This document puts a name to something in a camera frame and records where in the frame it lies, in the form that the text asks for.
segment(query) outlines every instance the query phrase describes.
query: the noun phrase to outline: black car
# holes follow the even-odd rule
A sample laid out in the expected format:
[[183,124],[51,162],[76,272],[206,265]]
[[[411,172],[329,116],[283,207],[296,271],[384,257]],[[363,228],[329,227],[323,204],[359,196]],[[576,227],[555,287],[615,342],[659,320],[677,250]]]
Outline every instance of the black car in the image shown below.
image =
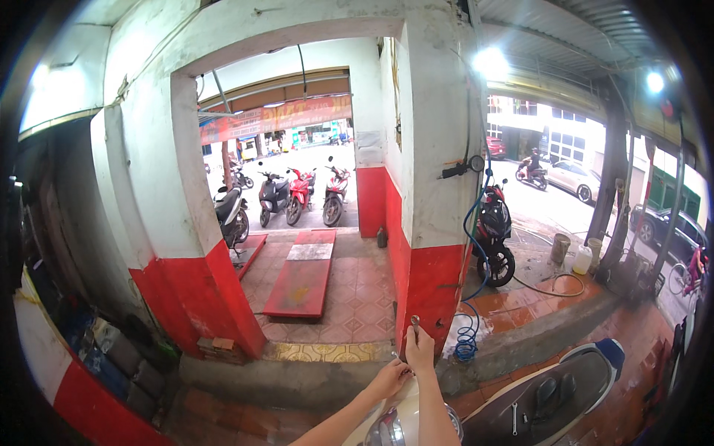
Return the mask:
[[[632,229],[636,227],[641,213],[642,205],[637,205],[632,210],[632,216],[630,217],[630,227]],[[667,236],[670,214],[671,209],[664,209],[662,211],[647,209],[645,212],[645,220],[642,222],[642,229],[640,229],[640,240],[648,245],[662,243]],[[708,246],[704,230],[688,214],[679,211],[677,228],[675,228],[674,239],[672,239],[670,254],[680,262],[688,265],[694,254],[694,250],[700,244]]]

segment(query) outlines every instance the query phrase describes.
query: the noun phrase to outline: red platform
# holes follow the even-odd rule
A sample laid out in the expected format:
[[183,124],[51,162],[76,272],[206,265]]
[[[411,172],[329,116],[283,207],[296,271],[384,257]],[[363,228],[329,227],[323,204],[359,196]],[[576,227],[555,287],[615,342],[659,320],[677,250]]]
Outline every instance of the red platform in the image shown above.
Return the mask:
[[[238,270],[238,280],[242,279],[248,272],[248,268],[251,266],[256,257],[258,257],[258,253],[265,246],[267,239],[267,234],[249,235],[246,241],[236,243],[236,250],[238,250],[238,252],[243,251],[238,259],[238,262],[242,265],[241,269]],[[233,250],[228,250],[228,254],[231,255],[231,261],[233,261],[233,257],[235,256]]]
[[321,318],[337,230],[298,234],[280,270],[263,314],[282,318]]

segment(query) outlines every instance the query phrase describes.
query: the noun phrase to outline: red banner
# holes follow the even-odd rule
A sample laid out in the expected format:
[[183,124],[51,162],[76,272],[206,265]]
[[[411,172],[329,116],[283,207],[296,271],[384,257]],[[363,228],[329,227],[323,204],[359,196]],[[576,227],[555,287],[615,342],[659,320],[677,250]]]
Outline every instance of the red banner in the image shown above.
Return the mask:
[[201,127],[201,144],[218,143],[287,128],[314,126],[352,117],[350,95],[327,96],[285,102],[277,107],[260,107],[239,115],[218,118]]

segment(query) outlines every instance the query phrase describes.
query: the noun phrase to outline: red car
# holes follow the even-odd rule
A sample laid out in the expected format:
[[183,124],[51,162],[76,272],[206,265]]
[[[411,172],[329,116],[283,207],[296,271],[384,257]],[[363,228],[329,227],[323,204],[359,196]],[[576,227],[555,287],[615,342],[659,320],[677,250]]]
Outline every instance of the red car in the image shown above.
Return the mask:
[[498,138],[486,136],[488,151],[491,152],[492,159],[504,159],[506,157],[506,145]]

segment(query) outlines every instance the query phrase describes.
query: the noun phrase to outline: motorcycle wheel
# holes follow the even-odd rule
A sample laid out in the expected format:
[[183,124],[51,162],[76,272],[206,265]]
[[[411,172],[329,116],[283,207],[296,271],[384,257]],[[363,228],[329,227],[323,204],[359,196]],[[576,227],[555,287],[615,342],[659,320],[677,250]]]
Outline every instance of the motorcycle wheel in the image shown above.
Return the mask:
[[328,228],[334,228],[342,216],[342,202],[337,197],[330,197],[322,211],[322,221]]
[[270,221],[270,211],[265,208],[261,209],[261,226],[266,227]]
[[288,204],[288,208],[285,210],[285,219],[290,226],[295,226],[295,224],[300,220],[300,215],[303,213],[303,206],[300,204],[297,196],[293,196]]
[[494,246],[488,256],[488,278],[486,278],[486,259],[479,258],[476,264],[478,277],[486,280],[486,285],[492,288],[504,286],[511,281],[516,272],[516,259],[510,249],[504,245]]
[[251,224],[248,222],[248,215],[243,209],[238,212],[238,217],[241,218],[241,221],[238,226],[239,228],[243,228],[243,230],[241,231],[241,229],[239,229],[239,231],[241,232],[238,233],[238,238],[236,239],[236,242],[242,243],[248,240],[248,233],[251,231]]

